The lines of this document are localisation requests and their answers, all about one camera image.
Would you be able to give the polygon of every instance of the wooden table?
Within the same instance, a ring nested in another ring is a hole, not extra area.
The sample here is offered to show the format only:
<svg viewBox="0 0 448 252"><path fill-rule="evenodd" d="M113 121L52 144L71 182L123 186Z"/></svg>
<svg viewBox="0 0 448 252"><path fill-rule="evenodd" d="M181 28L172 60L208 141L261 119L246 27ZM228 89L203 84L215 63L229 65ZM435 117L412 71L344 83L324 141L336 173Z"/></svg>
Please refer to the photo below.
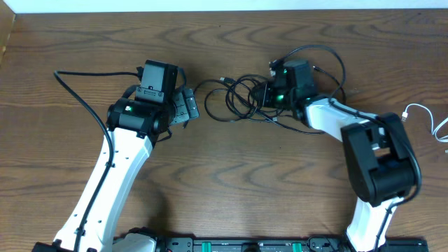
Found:
<svg viewBox="0 0 448 252"><path fill-rule="evenodd" d="M267 63L310 43L342 56L349 105L401 114L419 102L448 111L448 10L104 13L19 15L0 68L0 248L51 242L75 207L102 144L88 112L61 88L56 69L133 71L145 60L179 65L194 87L207 78L269 75ZM340 75L325 52L300 54ZM106 119L133 77L64 77ZM334 88L320 76L322 91ZM142 167L117 234L148 226L199 237L340 235L356 196L340 142L275 125L216 122L204 112L159 143ZM211 106L223 110L223 97ZM423 189L400 207L388 236L448 242L448 149L412 108L405 123ZM304 129L300 123L285 123Z"/></svg>

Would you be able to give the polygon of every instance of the white cable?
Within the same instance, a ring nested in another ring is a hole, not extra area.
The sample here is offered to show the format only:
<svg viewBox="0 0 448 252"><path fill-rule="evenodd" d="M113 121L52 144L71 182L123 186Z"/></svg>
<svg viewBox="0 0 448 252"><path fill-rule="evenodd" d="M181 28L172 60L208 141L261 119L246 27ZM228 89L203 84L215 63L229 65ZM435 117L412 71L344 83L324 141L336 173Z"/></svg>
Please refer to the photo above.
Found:
<svg viewBox="0 0 448 252"><path fill-rule="evenodd" d="M420 104L409 104L409 105L406 106L405 111L404 111L403 114L401 115L401 120L402 120L403 122L405 122L406 119L407 119L407 116L408 116L407 110L408 110L408 108L409 108L410 106L419 106L419 107L421 107L421 108L423 108L423 109L426 109L427 112L429 113L429 115L431 116L431 134L435 137L435 139L436 139L437 141L442 142L442 143L448 143L448 139L447 139L447 138L448 138L448 135L443 136L443 137L440 137L440 138L437 136L437 132L440 130L440 128L443 127L443 125L445 125L445 124L448 122L448 118L446 118L445 120L443 120L443 121L442 121L442 122L441 122L441 123L434 129L434 118L433 118L433 114L431 113L431 111L429 110L429 108L426 108L425 106L420 105Z"/></svg>

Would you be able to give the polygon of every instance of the white usb cable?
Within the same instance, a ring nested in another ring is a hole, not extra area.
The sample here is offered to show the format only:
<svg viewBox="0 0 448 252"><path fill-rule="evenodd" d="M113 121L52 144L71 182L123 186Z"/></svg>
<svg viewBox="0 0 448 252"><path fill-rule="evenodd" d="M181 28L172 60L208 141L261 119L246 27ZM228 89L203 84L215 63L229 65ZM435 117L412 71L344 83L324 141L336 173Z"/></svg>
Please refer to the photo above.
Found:
<svg viewBox="0 0 448 252"><path fill-rule="evenodd" d="M436 139L437 141L442 142L442 143L448 143L448 135L446 135L446 136L444 136L444 137L440 137L440 138L437 136L437 132L440 130L441 127L443 127L443 125L445 125L445 124L448 122L448 118L446 118L445 120L443 120L443 122L441 122L441 123L434 129L434 118L433 118L433 114L431 113L431 111L429 110L429 108L426 108L425 106L420 105L420 104L409 104L409 105L407 105L405 111L404 111L403 114L401 115L401 120L402 120L403 122L406 121L407 116L409 115L409 114L407 113L407 110L408 110L408 108L409 108L410 106L419 106L419 107L421 107L421 108L423 108L423 109L426 109L427 112L429 113L429 115L431 116L431 134L435 137L435 139Z"/></svg>

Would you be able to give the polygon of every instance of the white backdrop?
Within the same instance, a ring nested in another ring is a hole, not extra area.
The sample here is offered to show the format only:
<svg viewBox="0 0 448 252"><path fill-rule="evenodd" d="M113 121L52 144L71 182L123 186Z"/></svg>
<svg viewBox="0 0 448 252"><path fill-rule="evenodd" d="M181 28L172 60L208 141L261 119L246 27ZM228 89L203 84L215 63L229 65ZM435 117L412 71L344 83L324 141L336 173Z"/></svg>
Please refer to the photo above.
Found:
<svg viewBox="0 0 448 252"><path fill-rule="evenodd" d="M448 8L448 0L4 0L15 13Z"/></svg>

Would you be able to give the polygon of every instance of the white arm segment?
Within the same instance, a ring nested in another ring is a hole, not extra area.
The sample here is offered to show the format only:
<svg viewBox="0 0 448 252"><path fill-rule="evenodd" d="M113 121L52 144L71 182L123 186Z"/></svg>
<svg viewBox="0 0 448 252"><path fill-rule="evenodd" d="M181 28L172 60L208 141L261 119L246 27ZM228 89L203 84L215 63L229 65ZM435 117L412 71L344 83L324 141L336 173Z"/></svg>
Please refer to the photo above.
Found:
<svg viewBox="0 0 448 252"><path fill-rule="evenodd" d="M153 149L151 141L146 136L144 139L137 137L134 131L115 128L109 132L112 138L115 155L114 167L111 167L101 190L90 210L85 224L85 234L81 237L79 251L87 251L89 248L96 251L112 251L113 236L116 231L118 217L125 204L126 198L134 182L135 176L141 166L149 158ZM103 147L97 165L84 189L78 204L64 227L56 234L56 239L62 241L64 249L74 249L76 228L78 228L85 208L98 185L106 162L109 159L109 146L104 138ZM146 237L149 244L154 245L151 238Z"/></svg>
<svg viewBox="0 0 448 252"><path fill-rule="evenodd" d="M369 203L358 198L353 220L346 231L347 237L356 251L371 251L374 249L379 228L381 227L384 217L386 216L386 210L392 203L399 202L401 200L402 198L400 197L394 197L382 202L377 207L372 207ZM383 232L379 237L378 246L381 246L386 242L385 236L387 227L389 226L393 213L396 209L397 207L392 208L392 213L388 217Z"/></svg>
<svg viewBox="0 0 448 252"><path fill-rule="evenodd" d="M356 109L340 104L336 99L332 99L336 105L356 112ZM323 130L330 136L342 141L341 128L352 123L366 123L368 120L357 118L339 109L329 105L328 99L323 98L308 105L306 114L308 117L308 125L316 130ZM376 115L372 113L361 113L364 116L374 118Z"/></svg>

